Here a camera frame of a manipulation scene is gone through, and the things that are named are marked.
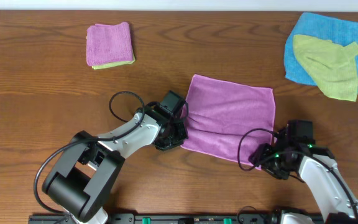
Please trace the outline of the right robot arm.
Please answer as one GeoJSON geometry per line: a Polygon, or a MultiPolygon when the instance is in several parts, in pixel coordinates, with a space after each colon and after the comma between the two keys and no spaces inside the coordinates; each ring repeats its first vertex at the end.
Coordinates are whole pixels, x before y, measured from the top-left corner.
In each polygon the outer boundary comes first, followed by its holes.
{"type": "Polygon", "coordinates": [[[279,180],[298,174],[310,189],[325,223],[358,223],[358,199],[339,172],[337,162],[326,147],[303,142],[261,145],[249,157],[252,168],[279,180]]]}

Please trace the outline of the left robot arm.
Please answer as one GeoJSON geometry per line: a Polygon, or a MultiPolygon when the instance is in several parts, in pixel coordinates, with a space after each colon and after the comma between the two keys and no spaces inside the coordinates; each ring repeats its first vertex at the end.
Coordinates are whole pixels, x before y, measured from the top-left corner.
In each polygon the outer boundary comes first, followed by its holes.
{"type": "Polygon", "coordinates": [[[181,110],[152,103],[122,126],[98,136],[78,132],[55,155],[42,191],[76,223],[107,223],[104,210],[125,160],[144,146],[166,151],[187,138],[181,110]]]}

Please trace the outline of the purple microfiber cloth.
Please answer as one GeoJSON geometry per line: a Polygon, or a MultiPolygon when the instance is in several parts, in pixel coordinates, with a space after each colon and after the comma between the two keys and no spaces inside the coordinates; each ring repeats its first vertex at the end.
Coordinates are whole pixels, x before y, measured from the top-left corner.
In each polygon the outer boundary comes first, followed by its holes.
{"type": "Polygon", "coordinates": [[[275,100],[271,88],[193,75],[186,102],[184,149],[249,166],[249,156],[272,140],[275,100]]]}

